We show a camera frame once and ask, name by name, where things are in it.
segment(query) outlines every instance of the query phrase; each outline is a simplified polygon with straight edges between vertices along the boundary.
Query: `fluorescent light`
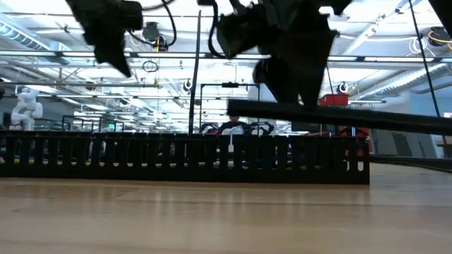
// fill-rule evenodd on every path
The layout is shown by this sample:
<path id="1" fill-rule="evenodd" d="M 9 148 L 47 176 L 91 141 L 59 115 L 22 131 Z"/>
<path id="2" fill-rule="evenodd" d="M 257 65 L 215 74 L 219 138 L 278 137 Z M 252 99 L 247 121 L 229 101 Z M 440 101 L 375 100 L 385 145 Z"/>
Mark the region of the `fluorescent light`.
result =
<path id="1" fill-rule="evenodd" d="M 195 54 L 194 53 L 170 53 L 170 52 L 165 52 L 165 53 L 156 53 L 156 52 L 151 52 L 151 53 L 138 53 L 138 57 L 141 58 L 146 58 L 146 57 L 156 57 L 156 58 L 190 58 L 190 59 L 194 59 L 195 58 Z"/>
<path id="2" fill-rule="evenodd" d="M 63 100 L 65 100 L 65 101 L 67 101 L 67 102 L 69 102 L 69 103 L 72 103 L 72 104 L 80 104 L 80 103 L 76 102 L 76 101 L 73 100 L 73 99 L 63 98 Z"/>
<path id="3" fill-rule="evenodd" d="M 133 96 L 128 95 L 98 95 L 97 98 L 105 98 L 105 99 L 130 99 Z"/>
<path id="4" fill-rule="evenodd" d="M 329 56 L 328 61 L 356 61 L 356 56 Z"/>
<path id="5" fill-rule="evenodd" d="M 127 115 L 125 115 L 125 116 L 120 116 L 120 117 L 122 117 L 123 119 L 129 119 L 129 120 L 135 119 L 135 117 L 133 117 L 133 116 L 127 116 Z"/>
<path id="6" fill-rule="evenodd" d="M 433 61 L 433 57 L 427 57 L 425 61 Z M 379 62 L 405 62 L 405 63 L 413 63 L 413 62 L 423 62 L 424 59 L 421 57 L 366 57 L 366 61 L 379 61 Z"/>
<path id="7" fill-rule="evenodd" d="M 263 59 L 263 58 L 268 58 L 268 56 L 263 56 L 260 54 L 238 54 L 234 57 L 234 59 Z"/>
<path id="8" fill-rule="evenodd" d="M 348 103 L 385 103 L 377 100 L 349 100 Z"/>
<path id="9" fill-rule="evenodd" d="M 37 34 L 40 35 L 48 35 L 48 34 L 55 34 L 55 33 L 63 33 L 64 30 L 62 29 L 49 29 L 49 30 L 36 30 Z"/>
<path id="10" fill-rule="evenodd" d="M 60 98 L 92 98 L 91 95 L 57 95 Z"/>
<path id="11" fill-rule="evenodd" d="M 0 56 L 56 56 L 54 52 L 0 50 Z"/>
<path id="12" fill-rule="evenodd" d="M 174 99 L 173 96 L 138 96 L 139 99 Z"/>
<path id="13" fill-rule="evenodd" d="M 78 112 L 78 111 L 75 111 L 75 112 L 73 113 L 73 115 L 74 115 L 74 116 L 98 116 L 98 117 L 102 117 L 101 114 L 87 114 L 87 113 L 85 113 L 85 112 Z"/>
<path id="14" fill-rule="evenodd" d="M 58 90 L 52 88 L 52 87 L 48 87 L 48 86 L 43 86 L 43 85 L 26 85 L 26 87 L 34 89 L 34 90 L 38 90 L 41 92 L 48 92 L 48 93 L 56 93 L 59 92 Z"/>
<path id="15" fill-rule="evenodd" d="M 90 107 L 91 109 L 96 109 L 96 110 L 109 110 L 109 108 L 107 108 L 106 106 L 102 106 L 102 105 L 87 104 L 85 106 Z"/>
<path id="16" fill-rule="evenodd" d="M 135 112 L 110 112 L 111 114 L 135 114 Z"/>
<path id="17" fill-rule="evenodd" d="M 63 52 L 62 54 L 70 57 L 94 57 L 93 52 Z"/>

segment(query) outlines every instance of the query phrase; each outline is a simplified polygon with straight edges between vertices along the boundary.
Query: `overhead pipe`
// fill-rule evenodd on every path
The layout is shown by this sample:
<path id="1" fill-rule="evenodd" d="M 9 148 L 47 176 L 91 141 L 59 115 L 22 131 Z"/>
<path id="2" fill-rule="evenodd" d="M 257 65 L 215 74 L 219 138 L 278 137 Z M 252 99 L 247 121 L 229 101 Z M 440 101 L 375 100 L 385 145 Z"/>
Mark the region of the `overhead pipe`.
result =
<path id="1" fill-rule="evenodd" d="M 7 78 L 7 79 L 11 79 L 11 80 L 14 80 L 14 79 L 21 80 L 23 82 L 31 82 L 31 83 L 35 82 L 35 83 L 37 83 L 39 81 L 36 78 L 32 78 L 32 77 L 30 77 L 28 75 L 25 75 L 23 73 L 19 73 L 18 71 L 13 70 L 13 69 L 9 69 L 9 68 L 0 68 L 0 76 L 4 77 L 4 78 Z"/>
<path id="2" fill-rule="evenodd" d="M 146 84 L 133 84 L 125 85 L 121 83 L 109 84 L 109 83 L 40 83 L 40 82 L 3 82 L 3 85 L 41 85 L 41 86 L 56 86 L 56 87 L 141 87 L 141 88 L 162 88 L 160 85 L 146 85 Z"/>
<path id="3" fill-rule="evenodd" d="M 422 0 L 413 0 L 412 5 L 416 6 L 418 5 Z M 406 8 L 409 8 L 409 2 L 408 0 L 402 0 L 399 4 L 397 4 L 393 11 L 391 11 L 389 14 L 383 14 L 382 16 L 379 16 L 374 20 L 374 23 L 370 25 L 366 30 L 361 32 L 356 39 L 350 44 L 342 53 L 342 55 L 351 55 L 351 53 L 356 50 L 359 46 L 361 46 L 363 43 L 369 39 L 372 35 L 375 34 L 376 29 L 378 26 L 380 26 L 382 23 L 386 22 L 389 18 L 392 18 L 393 16 L 398 15 L 400 12 L 405 10 Z"/>
<path id="4" fill-rule="evenodd" d="M 432 79 L 440 78 L 441 76 L 451 72 L 451 64 L 440 63 L 429 68 Z M 397 92 L 409 90 L 418 85 L 424 84 L 427 79 L 427 72 L 425 69 L 418 71 L 405 71 L 399 75 L 389 78 L 379 84 L 376 84 L 371 91 L 360 93 L 351 96 L 350 99 L 369 99 L 375 96 L 393 95 Z"/>
<path id="5" fill-rule="evenodd" d="M 33 63 L 30 61 L 21 61 L 22 64 L 34 66 L 36 68 L 96 68 L 96 69 L 105 69 L 105 68 L 112 68 L 111 66 L 104 65 L 104 64 L 98 64 L 93 65 L 92 63 L 86 63 L 86 62 L 72 62 L 66 66 L 60 66 L 57 63 L 45 63 L 45 62 L 39 62 L 39 63 Z M 141 63 L 133 63 L 130 65 L 131 69 L 142 69 Z M 227 63 L 213 63 L 212 66 L 216 65 L 222 65 L 222 66 L 228 66 Z M 244 63 L 239 62 L 239 66 L 251 66 L 255 65 L 255 63 Z M 7 63 L 0 63 L 1 67 L 9 67 L 10 65 Z M 405 71 L 405 70 L 418 70 L 422 68 L 422 63 L 381 63 L 381 62 L 350 62 L 350 63 L 331 63 L 331 68 L 372 68 L 376 70 L 399 70 L 399 71 Z M 160 70 L 180 70 L 180 66 L 160 66 Z"/>
<path id="6" fill-rule="evenodd" d="M 31 31 L 15 24 L 13 20 L 2 13 L 0 13 L 0 35 L 31 50 L 47 51 L 51 49 L 50 43 L 47 40 L 33 35 Z M 43 59 L 59 64 L 69 64 L 67 59 L 59 56 L 44 56 Z"/>

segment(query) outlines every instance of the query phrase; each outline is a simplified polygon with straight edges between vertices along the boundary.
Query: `metal frame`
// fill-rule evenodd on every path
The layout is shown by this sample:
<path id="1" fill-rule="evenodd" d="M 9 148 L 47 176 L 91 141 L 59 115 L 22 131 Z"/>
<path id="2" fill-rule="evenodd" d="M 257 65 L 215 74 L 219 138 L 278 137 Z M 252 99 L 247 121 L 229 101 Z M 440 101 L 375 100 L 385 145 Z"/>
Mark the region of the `metal frame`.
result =
<path id="1" fill-rule="evenodd" d="M 198 82 L 200 48 L 201 48 L 201 10 L 199 10 L 199 12 L 198 12 L 198 29 L 196 30 L 195 66 L 194 66 L 193 80 L 192 80 L 191 91 L 190 91 L 189 134 L 192 134 L 193 129 L 194 129 L 195 95 L 196 95 L 196 83 Z"/>
<path id="2" fill-rule="evenodd" d="M 227 113 L 235 116 L 265 117 L 287 121 L 324 123 L 335 126 L 378 128 L 437 135 L 452 135 L 452 119 L 435 116 L 388 113 L 380 111 L 317 107 L 305 109 L 299 104 L 254 102 L 232 99 Z"/>

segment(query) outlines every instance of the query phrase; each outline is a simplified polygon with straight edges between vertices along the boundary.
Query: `desk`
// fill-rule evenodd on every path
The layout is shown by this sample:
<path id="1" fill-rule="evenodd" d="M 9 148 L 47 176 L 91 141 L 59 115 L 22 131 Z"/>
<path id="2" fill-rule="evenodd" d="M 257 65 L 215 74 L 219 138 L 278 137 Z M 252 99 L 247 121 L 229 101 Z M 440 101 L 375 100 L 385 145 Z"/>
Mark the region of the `desk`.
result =
<path id="1" fill-rule="evenodd" d="M 370 186 L 0 179 L 10 253 L 451 253 L 452 175 L 371 165 Z"/>

